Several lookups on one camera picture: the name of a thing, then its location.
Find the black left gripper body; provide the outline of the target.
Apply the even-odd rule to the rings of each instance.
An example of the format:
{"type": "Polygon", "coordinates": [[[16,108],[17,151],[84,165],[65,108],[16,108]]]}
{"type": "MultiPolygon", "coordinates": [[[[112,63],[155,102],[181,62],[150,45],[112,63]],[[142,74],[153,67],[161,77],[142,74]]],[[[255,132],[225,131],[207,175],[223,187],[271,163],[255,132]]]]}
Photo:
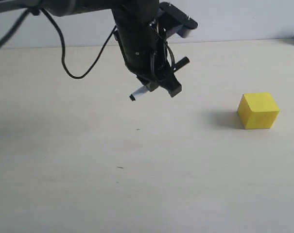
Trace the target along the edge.
{"type": "Polygon", "coordinates": [[[173,71],[167,60],[167,43],[158,31],[159,7],[112,9],[115,38],[130,72],[142,83],[171,83],[173,71]]]}

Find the grey black Piper left arm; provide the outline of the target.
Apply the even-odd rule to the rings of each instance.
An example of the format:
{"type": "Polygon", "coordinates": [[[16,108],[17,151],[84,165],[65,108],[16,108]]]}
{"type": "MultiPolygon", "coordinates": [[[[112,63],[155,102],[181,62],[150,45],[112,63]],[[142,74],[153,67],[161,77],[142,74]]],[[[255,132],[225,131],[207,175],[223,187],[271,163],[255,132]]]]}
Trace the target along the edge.
{"type": "Polygon", "coordinates": [[[59,34],[62,55],[61,63],[66,73],[77,79],[65,64],[65,41],[62,31],[52,16],[63,17],[110,9],[115,21],[110,35],[120,47],[126,67],[152,92],[159,86],[171,97],[181,92],[176,79],[172,54],[157,22],[159,1],[157,0],[0,0],[0,13],[24,9],[11,29],[0,39],[0,48],[15,34],[25,18],[43,13],[59,34]]]}

